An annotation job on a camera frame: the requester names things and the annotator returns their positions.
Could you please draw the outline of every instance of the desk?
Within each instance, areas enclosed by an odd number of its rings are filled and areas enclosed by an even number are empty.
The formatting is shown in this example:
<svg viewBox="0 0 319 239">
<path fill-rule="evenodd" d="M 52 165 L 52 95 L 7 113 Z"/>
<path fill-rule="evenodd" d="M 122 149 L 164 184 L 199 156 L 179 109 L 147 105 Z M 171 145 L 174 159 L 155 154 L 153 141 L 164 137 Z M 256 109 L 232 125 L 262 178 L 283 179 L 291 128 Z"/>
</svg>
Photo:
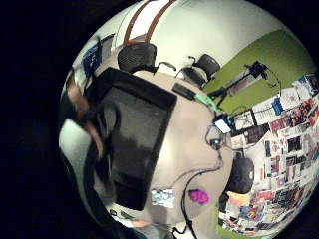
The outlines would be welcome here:
<svg viewBox="0 0 319 239">
<path fill-rule="evenodd" d="M 116 67 L 115 61 L 103 63 L 97 74 L 102 72 L 107 64 Z M 140 71 L 135 75 L 172 92 L 172 86 L 179 82 L 193 91 L 200 93 L 200 89 L 186 83 L 181 79 L 174 78 L 163 73 Z M 155 168 L 148 194 L 145 209 L 143 211 L 131 210 L 117 204 L 108 205 L 108 209 L 120 210 L 136 218 L 160 224 L 175 224 L 184 220 L 180 211 L 180 200 L 186 182 L 193 174 L 182 178 L 173 188 L 175 200 L 173 208 L 152 205 L 151 190 L 153 188 L 169 187 L 181 174 L 191 169 L 214 167 L 218 162 L 217 152 L 205 143 L 204 137 L 207 127 L 213 119 L 213 113 L 209 109 L 195 101 L 190 101 L 177 95 L 176 106 L 171 115 L 169 125 L 159 153 L 159 159 Z M 212 131 L 218 137 L 217 129 Z M 218 200 L 219 195 L 226 186 L 232 165 L 232 152 L 224 147 L 221 150 L 224 166 L 221 170 L 197 177 L 188 189 L 203 189 L 210 198 L 211 203 Z M 189 218 L 200 215 L 204 210 L 210 209 L 209 205 L 200 206 L 186 198 L 186 208 Z"/>
</svg>

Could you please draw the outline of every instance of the white wall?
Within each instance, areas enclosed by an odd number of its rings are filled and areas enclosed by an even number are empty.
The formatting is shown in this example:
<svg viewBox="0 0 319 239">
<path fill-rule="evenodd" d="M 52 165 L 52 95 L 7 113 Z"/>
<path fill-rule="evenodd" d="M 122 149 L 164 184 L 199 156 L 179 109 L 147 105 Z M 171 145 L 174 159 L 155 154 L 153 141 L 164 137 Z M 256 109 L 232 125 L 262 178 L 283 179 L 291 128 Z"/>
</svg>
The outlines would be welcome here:
<svg viewBox="0 0 319 239">
<path fill-rule="evenodd" d="M 207 53 L 223 66 L 278 29 L 290 32 L 268 12 L 243 0 L 179 0 L 159 20 L 151 42 L 158 47 L 157 62 L 169 61 L 179 69 L 190 63 L 188 55 Z M 159 70 L 173 74 L 165 67 Z"/>
</svg>

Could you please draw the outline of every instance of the green clip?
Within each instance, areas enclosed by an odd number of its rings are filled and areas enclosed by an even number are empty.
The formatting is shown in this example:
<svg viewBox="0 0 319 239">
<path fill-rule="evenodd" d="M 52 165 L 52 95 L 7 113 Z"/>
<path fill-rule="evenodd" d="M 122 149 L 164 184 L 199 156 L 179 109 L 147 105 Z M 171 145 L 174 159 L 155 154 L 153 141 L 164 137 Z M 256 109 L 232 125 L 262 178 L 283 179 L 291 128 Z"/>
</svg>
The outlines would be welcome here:
<svg viewBox="0 0 319 239">
<path fill-rule="evenodd" d="M 206 97 L 205 95 L 202 95 L 200 93 L 197 93 L 195 95 L 195 97 L 202 103 L 204 103 L 205 105 L 207 105 L 211 110 L 217 112 L 217 113 L 221 113 L 222 110 L 216 105 L 216 103 L 210 98 L 210 97 Z"/>
</svg>

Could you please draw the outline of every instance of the green wall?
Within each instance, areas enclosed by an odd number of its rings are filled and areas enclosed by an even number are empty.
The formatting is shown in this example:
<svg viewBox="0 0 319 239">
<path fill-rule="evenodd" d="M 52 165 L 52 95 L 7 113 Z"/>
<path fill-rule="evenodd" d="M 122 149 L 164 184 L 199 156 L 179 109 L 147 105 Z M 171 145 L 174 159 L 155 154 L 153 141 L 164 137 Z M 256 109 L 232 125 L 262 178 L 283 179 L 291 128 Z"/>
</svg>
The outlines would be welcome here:
<svg viewBox="0 0 319 239">
<path fill-rule="evenodd" d="M 278 76 L 282 88 L 290 87 L 299 77 L 315 71 L 315 64 L 307 50 L 288 33 L 279 30 L 261 37 L 243 49 L 216 73 L 215 79 L 204 90 L 209 93 L 224 86 L 245 70 L 245 64 L 250 65 L 256 60 L 267 65 Z M 271 73 L 268 73 L 268 78 L 270 82 L 275 81 Z M 229 113 L 240 105 L 251 108 L 276 95 L 278 90 L 276 87 L 269 88 L 261 79 L 235 96 L 228 96 L 221 107 Z"/>
</svg>

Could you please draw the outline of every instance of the person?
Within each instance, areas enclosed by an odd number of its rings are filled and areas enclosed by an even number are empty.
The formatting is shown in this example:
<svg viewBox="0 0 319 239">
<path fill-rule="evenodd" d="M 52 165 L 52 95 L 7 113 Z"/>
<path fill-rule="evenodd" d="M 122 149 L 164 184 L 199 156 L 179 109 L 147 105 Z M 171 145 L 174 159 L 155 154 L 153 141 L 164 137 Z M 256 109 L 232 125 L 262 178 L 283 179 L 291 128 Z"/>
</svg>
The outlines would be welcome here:
<svg viewBox="0 0 319 239">
<path fill-rule="evenodd" d="M 119 216 L 111 213 L 111 216 L 122 225 L 132 228 L 139 238 L 144 239 L 173 239 L 170 228 L 167 225 L 151 223 L 140 220 L 130 215 Z"/>
</svg>

